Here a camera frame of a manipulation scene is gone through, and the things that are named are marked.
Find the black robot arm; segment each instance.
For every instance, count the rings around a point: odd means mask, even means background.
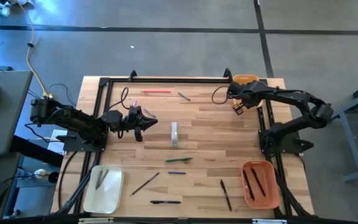
[[[34,124],[56,124],[77,133],[86,144],[97,142],[107,135],[109,130],[118,132],[119,138],[122,138],[124,131],[135,130],[136,141],[142,141],[140,131],[145,131],[158,122],[156,119],[145,117],[140,106],[131,106],[124,118],[118,110],[107,111],[102,117],[94,118],[53,99],[34,99],[31,105],[30,120]]]
[[[281,90],[279,87],[269,87],[260,81],[252,81],[243,85],[232,82],[227,90],[227,97],[241,100],[241,103],[233,106],[237,114],[243,112],[242,107],[245,106],[249,109],[258,106],[262,100],[294,105],[301,111],[302,116],[299,118],[287,123],[275,123],[270,130],[264,133],[265,142],[271,146],[279,146],[287,134],[301,129],[325,127],[333,114],[333,109],[329,104],[305,91]]]

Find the desk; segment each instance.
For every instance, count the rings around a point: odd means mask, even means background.
[[[77,109],[92,114],[100,77],[84,77]],[[284,88],[280,78],[268,79],[270,86]],[[110,105],[119,101],[122,89],[129,87],[125,105],[137,99],[137,105],[147,109],[158,123],[142,133],[143,142],[136,142],[133,131],[122,139],[110,133],[101,165],[119,166],[124,172],[120,206],[114,217],[199,217],[199,218],[271,218],[273,210],[251,209],[244,201],[241,165],[248,160],[262,159],[257,131],[256,110],[238,116],[232,110],[233,102],[223,105],[211,102],[212,92],[222,84],[211,83],[115,83]],[[144,89],[171,90],[171,93],[142,93]],[[189,97],[181,98],[177,92]],[[223,101],[225,90],[217,93],[216,101]],[[272,102],[276,122],[291,117],[288,105]],[[126,110],[115,109],[124,115]],[[177,121],[179,147],[170,146],[170,126]],[[189,164],[165,163],[164,160],[193,157]],[[283,165],[288,188],[304,208],[313,213],[303,165],[294,155],[283,154]],[[62,183],[62,202],[75,190],[80,179],[84,153],[79,152],[67,167]],[[186,175],[168,175],[169,170],[187,172]],[[160,175],[134,196],[129,195],[156,172]],[[233,212],[227,208],[219,180],[223,179]],[[52,211],[56,211],[57,189]],[[152,205],[150,200],[180,200],[180,205]]]

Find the wooden table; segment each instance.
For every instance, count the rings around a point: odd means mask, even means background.
[[[92,114],[100,77],[84,77],[77,109]],[[269,78],[269,86],[285,88],[281,78]],[[212,92],[222,84],[208,83],[115,83],[110,105],[119,101],[122,89],[129,87],[125,105],[137,99],[137,105],[147,109],[158,123],[142,133],[143,142],[136,142],[134,132],[124,133],[122,139],[110,133],[101,165],[119,166],[124,172],[119,208],[114,217],[199,217],[199,218],[271,218],[273,210],[250,208],[243,196],[241,166],[245,161],[264,160],[260,153],[257,131],[259,120],[256,110],[238,116],[233,102],[223,105],[211,102]],[[142,93],[144,89],[171,90],[171,93]],[[215,96],[222,101],[222,89]],[[180,92],[191,99],[181,98]],[[292,119],[288,105],[272,101],[276,122]],[[126,115],[121,105],[115,109]],[[178,122],[179,147],[170,146],[171,122]],[[190,163],[164,160],[193,157]],[[299,158],[283,154],[283,165],[288,188],[305,210],[313,213],[303,165]],[[62,167],[68,156],[65,156]],[[68,165],[62,184],[62,203],[75,190],[80,179],[84,153],[79,152]],[[184,171],[186,175],[169,175],[169,170]],[[160,175],[134,196],[129,195],[155,173]],[[223,190],[222,179],[233,211],[230,212]],[[57,210],[57,189],[52,211]],[[179,200],[179,205],[152,205],[150,200]]]

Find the green marker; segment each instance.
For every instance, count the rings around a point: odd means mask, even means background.
[[[189,161],[190,159],[193,159],[193,158],[192,157],[186,157],[186,158],[182,158],[182,159],[169,159],[169,160],[166,160],[165,162]]]

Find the red marker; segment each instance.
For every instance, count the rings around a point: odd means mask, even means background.
[[[170,93],[171,90],[142,90],[144,93]]]

